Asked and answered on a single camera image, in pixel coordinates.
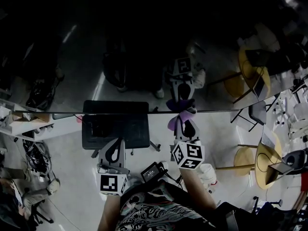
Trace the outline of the round yellow wooden table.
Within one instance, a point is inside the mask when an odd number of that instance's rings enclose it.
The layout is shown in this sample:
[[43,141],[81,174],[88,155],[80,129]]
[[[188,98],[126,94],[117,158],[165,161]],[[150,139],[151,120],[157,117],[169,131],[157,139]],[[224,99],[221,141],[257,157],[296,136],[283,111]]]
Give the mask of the round yellow wooden table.
[[269,189],[274,182],[266,184],[268,166],[283,162],[282,146],[278,136],[275,133],[274,135],[276,137],[274,149],[263,145],[261,140],[258,145],[238,144],[239,149],[234,157],[233,166],[217,167],[216,170],[242,170],[245,171],[245,174],[253,170],[259,188]]

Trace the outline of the brown cardboard box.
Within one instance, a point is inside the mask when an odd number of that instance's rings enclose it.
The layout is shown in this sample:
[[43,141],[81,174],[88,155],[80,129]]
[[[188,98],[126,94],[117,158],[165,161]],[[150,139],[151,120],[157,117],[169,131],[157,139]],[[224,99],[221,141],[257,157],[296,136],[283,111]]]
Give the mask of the brown cardboard box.
[[16,122],[39,122],[48,123],[50,121],[49,114],[41,113],[20,113],[13,112],[13,121]]

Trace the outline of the black device with display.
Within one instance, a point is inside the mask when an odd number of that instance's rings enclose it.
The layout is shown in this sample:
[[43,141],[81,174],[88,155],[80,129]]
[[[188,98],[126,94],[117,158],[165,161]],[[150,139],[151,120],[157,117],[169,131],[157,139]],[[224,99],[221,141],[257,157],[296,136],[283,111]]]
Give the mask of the black device with display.
[[162,162],[153,162],[141,172],[141,177],[145,183],[159,180],[166,175],[168,168]]

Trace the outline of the person's right forearm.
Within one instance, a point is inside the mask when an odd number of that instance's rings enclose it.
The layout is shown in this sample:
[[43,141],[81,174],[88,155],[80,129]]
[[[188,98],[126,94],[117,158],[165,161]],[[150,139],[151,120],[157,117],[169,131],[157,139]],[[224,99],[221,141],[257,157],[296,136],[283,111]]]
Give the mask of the person's right forearm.
[[217,205],[204,188],[197,172],[195,170],[180,168],[180,173],[194,205],[202,211],[215,210]]

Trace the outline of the white metal shelf rack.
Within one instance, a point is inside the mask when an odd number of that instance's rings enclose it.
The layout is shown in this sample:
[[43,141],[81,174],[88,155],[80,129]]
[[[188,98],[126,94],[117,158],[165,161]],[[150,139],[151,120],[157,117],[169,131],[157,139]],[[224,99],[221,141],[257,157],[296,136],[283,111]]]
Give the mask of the white metal shelf rack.
[[[16,122],[13,112],[45,113],[50,115],[48,123]],[[82,130],[82,114],[52,113],[19,105],[0,99],[0,132],[28,141],[43,141]]]

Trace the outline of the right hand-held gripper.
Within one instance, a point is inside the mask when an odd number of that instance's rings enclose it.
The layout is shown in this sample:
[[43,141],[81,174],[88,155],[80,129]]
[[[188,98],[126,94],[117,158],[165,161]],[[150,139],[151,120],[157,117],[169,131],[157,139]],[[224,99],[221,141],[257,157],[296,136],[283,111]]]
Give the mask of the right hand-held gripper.
[[185,125],[181,117],[177,116],[174,135],[174,145],[170,146],[171,162],[175,162],[179,169],[196,170],[205,160],[205,147],[199,139],[199,128],[191,119]]

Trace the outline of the black office chair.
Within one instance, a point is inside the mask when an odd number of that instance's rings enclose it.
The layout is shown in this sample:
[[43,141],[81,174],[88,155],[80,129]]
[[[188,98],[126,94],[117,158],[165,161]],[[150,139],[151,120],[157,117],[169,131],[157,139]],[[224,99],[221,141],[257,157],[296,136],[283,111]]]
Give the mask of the black office chair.
[[[258,202],[259,202],[259,197],[258,197],[258,196],[254,196],[254,197],[253,197],[253,200],[255,201],[255,204],[254,204],[254,206],[253,206],[252,214],[255,214],[255,215],[256,215],[256,214],[258,213],[258,211],[261,209],[260,207],[257,206],[257,205],[258,205]],[[278,205],[279,207],[281,207],[282,204],[283,204],[283,200],[280,199],[280,200],[277,201],[277,202],[270,202],[270,204],[271,204],[271,205]]]

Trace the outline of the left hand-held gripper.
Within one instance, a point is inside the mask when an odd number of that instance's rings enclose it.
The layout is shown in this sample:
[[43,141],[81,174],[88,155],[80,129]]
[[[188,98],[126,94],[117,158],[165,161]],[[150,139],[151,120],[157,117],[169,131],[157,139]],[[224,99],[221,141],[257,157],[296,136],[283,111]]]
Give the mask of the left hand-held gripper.
[[123,138],[116,138],[108,142],[99,153],[96,179],[100,193],[104,195],[122,196],[128,189],[128,175],[126,167],[126,147]]

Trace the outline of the person's left forearm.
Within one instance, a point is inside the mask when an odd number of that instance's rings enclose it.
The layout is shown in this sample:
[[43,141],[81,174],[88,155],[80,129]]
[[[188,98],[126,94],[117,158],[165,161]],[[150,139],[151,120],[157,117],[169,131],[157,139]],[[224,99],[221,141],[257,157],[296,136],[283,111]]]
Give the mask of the person's left forearm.
[[107,196],[97,231],[115,231],[120,215],[120,196]]

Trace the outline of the black folding chair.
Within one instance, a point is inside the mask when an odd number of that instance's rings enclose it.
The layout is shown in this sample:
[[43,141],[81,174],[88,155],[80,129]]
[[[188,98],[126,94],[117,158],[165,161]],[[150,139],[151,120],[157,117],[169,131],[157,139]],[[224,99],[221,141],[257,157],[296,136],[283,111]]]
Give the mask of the black folding chair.
[[251,132],[257,125],[265,125],[267,121],[267,105],[260,101],[246,108],[240,109],[231,116],[231,123]]

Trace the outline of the person's black printed shirt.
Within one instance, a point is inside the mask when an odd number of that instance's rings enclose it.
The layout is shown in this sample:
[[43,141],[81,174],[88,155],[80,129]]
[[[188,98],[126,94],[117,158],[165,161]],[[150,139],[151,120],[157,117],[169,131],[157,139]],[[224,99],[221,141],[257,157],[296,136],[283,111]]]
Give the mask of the person's black printed shirt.
[[115,231],[218,231],[189,194],[164,180],[150,188],[145,183],[121,197]]

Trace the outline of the purple cloth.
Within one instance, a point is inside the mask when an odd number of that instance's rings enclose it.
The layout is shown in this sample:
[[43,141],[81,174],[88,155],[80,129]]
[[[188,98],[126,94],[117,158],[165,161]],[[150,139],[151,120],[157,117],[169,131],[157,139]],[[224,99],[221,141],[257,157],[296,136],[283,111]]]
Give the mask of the purple cloth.
[[174,131],[176,128],[176,121],[178,116],[181,119],[181,124],[183,125],[187,120],[193,118],[195,115],[197,114],[197,112],[195,111],[194,113],[188,111],[188,110],[184,110],[182,112],[180,112],[178,115],[176,115],[175,117],[173,117],[172,119],[170,119],[170,121],[168,122],[168,129],[171,131]]

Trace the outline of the dark grey open laptop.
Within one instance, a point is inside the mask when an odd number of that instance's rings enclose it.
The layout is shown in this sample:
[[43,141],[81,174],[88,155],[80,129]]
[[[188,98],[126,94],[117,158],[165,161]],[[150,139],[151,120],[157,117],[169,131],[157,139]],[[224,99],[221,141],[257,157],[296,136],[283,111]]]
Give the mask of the dark grey open laptop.
[[268,174],[267,174],[266,184],[268,185],[279,180],[280,178],[292,172],[293,170],[294,168],[287,165],[285,162],[279,162],[276,164],[269,165],[267,170]]

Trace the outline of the silver open laptop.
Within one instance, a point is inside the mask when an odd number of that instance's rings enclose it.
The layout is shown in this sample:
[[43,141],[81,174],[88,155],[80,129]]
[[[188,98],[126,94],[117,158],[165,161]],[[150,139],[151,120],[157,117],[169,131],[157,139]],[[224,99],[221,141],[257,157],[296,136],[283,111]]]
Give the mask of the silver open laptop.
[[272,149],[274,149],[276,145],[276,137],[266,125],[263,126],[261,143]]

